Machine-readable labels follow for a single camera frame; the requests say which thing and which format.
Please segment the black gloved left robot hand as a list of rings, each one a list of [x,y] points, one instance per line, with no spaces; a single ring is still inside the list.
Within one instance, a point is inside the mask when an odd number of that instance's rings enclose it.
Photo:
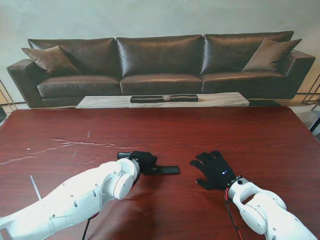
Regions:
[[[146,151],[133,151],[130,156],[138,162],[140,173],[149,175],[154,172],[158,158]]]

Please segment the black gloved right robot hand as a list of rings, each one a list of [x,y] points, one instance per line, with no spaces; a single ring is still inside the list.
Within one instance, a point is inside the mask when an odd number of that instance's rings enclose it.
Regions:
[[[237,178],[223,155],[217,150],[198,154],[190,165],[204,174],[205,179],[199,178],[196,183],[206,190],[224,191],[228,184]]]

